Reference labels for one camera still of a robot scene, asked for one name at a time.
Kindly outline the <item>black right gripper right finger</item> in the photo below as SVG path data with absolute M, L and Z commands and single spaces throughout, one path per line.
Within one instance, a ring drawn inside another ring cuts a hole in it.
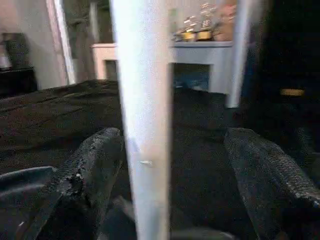
M 320 238 L 320 190 L 293 158 L 246 128 L 229 128 L 224 145 L 258 239 Z

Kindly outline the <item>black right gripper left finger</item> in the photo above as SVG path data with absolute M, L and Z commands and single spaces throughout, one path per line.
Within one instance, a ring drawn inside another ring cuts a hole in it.
M 32 239 L 98 238 L 122 165 L 123 144 L 119 129 L 104 128 L 52 173 L 32 210 Z

